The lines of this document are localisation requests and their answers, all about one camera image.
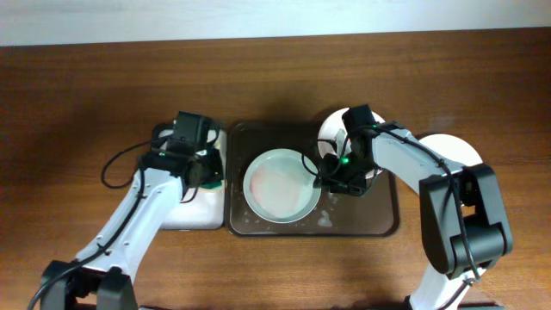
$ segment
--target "wood grain surface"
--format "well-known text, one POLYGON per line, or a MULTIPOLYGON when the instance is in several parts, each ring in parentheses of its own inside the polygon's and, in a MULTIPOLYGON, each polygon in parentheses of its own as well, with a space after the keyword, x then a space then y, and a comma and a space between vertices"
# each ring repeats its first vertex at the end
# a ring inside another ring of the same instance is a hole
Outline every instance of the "wood grain surface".
MULTIPOLYGON (((125 192, 99 182, 116 152, 178 110, 309 121, 369 102, 414 133, 472 144, 493 167, 514 250, 466 302, 551 307, 551 29, 191 40, 0 49, 0 303, 24 308, 53 259, 71 260, 125 192)), ((110 172, 126 180, 134 156, 110 172)), ((419 202, 398 185, 387 239, 240 239, 160 232, 140 304, 313 309, 400 302, 427 265, 419 202)))

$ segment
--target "black cable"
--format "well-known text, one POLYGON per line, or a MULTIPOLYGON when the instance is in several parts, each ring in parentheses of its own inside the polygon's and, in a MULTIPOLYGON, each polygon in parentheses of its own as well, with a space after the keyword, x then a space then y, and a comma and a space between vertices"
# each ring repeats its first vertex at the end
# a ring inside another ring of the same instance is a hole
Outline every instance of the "black cable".
POLYGON ((214 130, 214 132, 216 133, 216 136, 214 136, 214 140, 210 141, 210 142, 207 142, 207 148, 209 147, 213 147, 214 144, 216 144, 216 140, 218 139, 218 137, 220 136, 220 125, 216 125, 214 129, 211 129, 209 128, 209 131, 210 130, 214 130))
POLYGON ((107 172, 107 169, 109 168, 109 166, 118 158, 120 157, 122 154, 125 154, 127 152, 130 152, 134 149, 137 149, 138 147, 141 147, 141 146, 146 146, 148 144, 151 144, 151 143, 154 143, 154 142, 157 142, 159 140, 167 140, 168 138, 170 137, 170 135, 166 135, 164 137, 157 137, 157 138, 153 138, 153 139, 149 139, 148 141, 145 141, 145 142, 142 142, 142 143, 138 143, 137 145, 135 146, 130 146, 128 147, 126 150, 124 151, 121 151, 121 152, 118 152, 116 155, 114 155, 102 168, 102 183, 103 185, 105 185, 107 188, 109 189, 124 189, 126 188, 126 186, 130 185, 132 183, 132 180, 133 180, 133 176, 130 177, 130 179, 128 181, 126 181, 125 183, 121 184, 121 185, 111 185, 109 183, 107 183, 107 181, 105 180, 105 173, 107 172))
MULTIPOLYGON (((413 142, 413 141, 409 140, 408 138, 404 138, 402 136, 399 136, 398 134, 393 133, 391 130, 385 129, 383 127, 378 127, 377 125, 364 125, 364 126, 356 127, 356 128, 354 128, 354 130, 351 130, 349 133, 346 134, 346 138, 344 139, 344 143, 343 143, 343 149, 341 150, 341 154, 338 158, 337 167, 335 168, 335 170, 331 174, 329 174, 326 177, 333 176, 335 173, 337 173, 338 169, 340 168, 341 163, 342 163, 342 159, 343 159, 343 156, 344 156, 344 151, 346 149, 346 145, 348 143, 349 137, 351 137, 352 135, 360 132, 361 130, 368 129, 368 128, 372 129, 372 130, 375 130, 376 132, 379 132, 379 133, 386 133, 386 134, 392 136, 393 138, 395 138, 395 139, 397 139, 397 140, 399 140, 403 143, 406 143, 410 146, 414 146, 414 147, 418 148, 420 151, 422 151, 422 152, 426 153, 427 155, 429 155, 438 164, 438 166, 442 170, 444 170, 444 172, 446 173, 446 177, 448 178, 449 187, 451 188, 451 192, 452 192, 452 195, 454 197, 455 211, 457 212, 459 228, 460 228, 460 231, 461 231, 461 241, 463 243, 463 246, 465 246, 465 252, 467 253, 467 260, 468 260, 469 266, 471 267, 471 270, 474 273, 474 278, 476 279, 476 282, 479 282, 480 281, 480 273, 479 273, 478 269, 476 268, 476 264, 474 263, 474 258, 473 258, 473 251, 471 250, 471 246, 468 243, 467 228, 465 227, 465 220, 463 219, 463 212, 461 211, 461 200, 459 198, 459 192, 458 192, 457 186, 455 186, 454 177, 453 177, 451 171, 449 170, 448 166, 445 164, 444 160, 442 158, 439 158, 437 155, 435 155, 434 152, 432 152, 431 149, 427 148, 426 146, 423 146, 420 143, 413 142)), ((321 173, 319 173, 319 174, 314 173, 313 171, 308 169, 308 167, 306 167, 306 164, 304 162, 304 153, 302 153, 302 158, 301 159, 302 159, 302 165, 304 166, 304 168, 308 172, 310 172, 311 174, 313 174, 316 177, 323 177, 323 176, 321 176, 321 173)))
POLYGON ((440 168, 442 168, 442 170, 444 170, 444 172, 446 173, 446 176, 448 178, 449 186, 451 188, 451 191, 452 191, 452 194, 453 194, 453 197, 454 197, 455 211, 457 212, 457 218, 459 220, 459 228, 460 228, 460 231, 461 231, 461 240, 463 242, 463 246, 465 246, 465 252, 467 253, 467 260, 468 260, 468 263, 471 267, 471 270, 473 270, 476 282, 479 282, 480 281, 480 274, 479 274, 478 269, 476 268, 476 264, 474 263, 473 251, 471 250, 471 246, 468 243, 467 228, 465 227, 465 220, 463 219, 463 212, 461 211, 461 200, 459 199, 459 191, 457 189, 457 186, 455 186, 454 177, 453 177, 451 171, 449 170, 448 166, 444 163, 444 160, 442 158, 439 158, 437 155, 435 155, 434 152, 432 152, 431 149, 429 149, 426 146, 423 146, 420 143, 413 142, 413 141, 409 140, 408 138, 401 137, 398 134, 393 133, 392 131, 390 131, 388 129, 377 127, 376 125, 373 125, 373 126, 370 126, 370 127, 372 129, 374 129, 375 131, 386 133, 386 134, 394 137, 395 139, 397 139, 401 142, 404 142, 404 143, 406 143, 410 146, 414 146, 414 147, 418 148, 422 152, 429 155, 438 164, 438 166, 440 168))
MULTIPOLYGON (((195 155, 195 158, 199 159, 199 161, 201 162, 201 173, 202 173, 202 167, 206 167, 207 163, 205 162, 205 159, 203 158, 203 156, 195 155)), ((195 186, 194 191, 193 191, 193 195, 191 196, 191 198, 189 198, 187 201, 181 200, 180 203, 190 203, 190 202, 192 202, 195 199, 195 197, 197 196, 197 192, 199 191, 199 187, 201 186, 201 183, 203 182, 203 180, 200 180, 200 182, 197 184, 197 186, 195 186)), ((182 198, 184 198, 186 196, 186 194, 188 194, 188 190, 189 189, 186 189, 186 192, 183 194, 182 198)))
POLYGON ((140 182, 140 184, 139 184, 138 194, 137 194, 137 197, 136 197, 136 202, 132 205, 132 208, 130 208, 130 211, 128 212, 127 216, 122 221, 122 223, 119 225, 119 228, 115 231, 115 234, 113 234, 113 236, 108 240, 108 242, 105 245, 99 245, 98 244, 97 245, 98 249, 97 249, 96 253, 94 253, 94 254, 90 255, 89 257, 81 260, 80 262, 78 262, 75 265, 73 265, 72 267, 70 267, 68 270, 58 274, 57 276, 51 278, 50 280, 48 280, 44 284, 42 284, 40 286, 40 288, 38 289, 38 291, 36 291, 36 293, 34 294, 31 301, 28 303, 27 310, 33 310, 36 303, 40 300, 40 298, 42 298, 42 296, 47 292, 47 290, 53 284, 55 284, 57 281, 65 278, 67 276, 70 276, 71 274, 73 274, 75 271, 79 270, 80 268, 82 268, 86 264, 88 264, 88 263, 92 262, 94 259, 100 257, 117 240, 117 238, 119 238, 119 235, 121 235, 122 231, 127 226, 128 222, 132 218, 133 214, 136 212, 136 209, 138 208, 138 205, 139 205, 139 203, 141 202, 141 200, 143 198, 144 188, 145 188, 145 169, 144 169, 144 166, 141 162, 141 159, 138 159, 138 170, 139 170, 139 182, 140 182))
MULTIPOLYGON (((334 143, 333 140, 328 140, 328 139, 317 139, 315 143, 317 144, 318 142, 329 143, 329 144, 331 144, 331 146, 332 146, 332 144, 334 143)), ((311 175, 313 175, 313 176, 315 176, 315 177, 324 178, 325 180, 330 181, 330 182, 342 183, 341 181, 335 180, 335 179, 333 179, 333 178, 331 178, 331 177, 322 177, 321 174, 315 173, 314 171, 310 170, 310 168, 308 168, 308 167, 306 166, 306 161, 304 160, 305 154, 304 154, 304 153, 301 153, 300 155, 301 155, 300 160, 302 161, 302 166, 304 167, 304 169, 305 169, 306 171, 308 171, 308 173, 310 173, 311 175)), ((361 187, 359 187, 359 186, 355 186, 355 185, 350 184, 350 183, 348 183, 348 184, 346 184, 346 185, 347 185, 348 187, 351 187, 351 188, 354 188, 354 189, 365 190, 365 193, 363 193, 363 194, 367 194, 367 193, 371 190, 371 188, 372 188, 373 184, 375 183, 375 181, 377 180, 377 177, 379 176, 379 172, 380 172, 380 171, 381 171, 381 170, 380 170, 379 168, 374 169, 374 175, 373 175, 373 176, 371 177, 371 179, 369 180, 369 185, 367 186, 366 189, 361 188, 361 187)))
POLYGON ((195 197, 197 196, 197 191, 199 191, 199 185, 197 185, 194 188, 193 195, 191 196, 191 198, 189 198, 187 201, 182 200, 182 201, 180 201, 180 203, 190 203, 190 202, 192 202, 195 199, 195 197))
POLYGON ((440 306, 437 310, 448 309, 448 307, 450 307, 455 301, 457 301, 457 298, 459 298, 459 296, 463 293, 463 291, 465 290, 465 288, 467 288, 467 286, 469 286, 469 287, 473 286, 474 281, 475 280, 472 279, 472 278, 463 280, 463 283, 455 291, 455 293, 448 299, 448 301, 446 301, 446 303, 444 303, 442 306, 440 306))

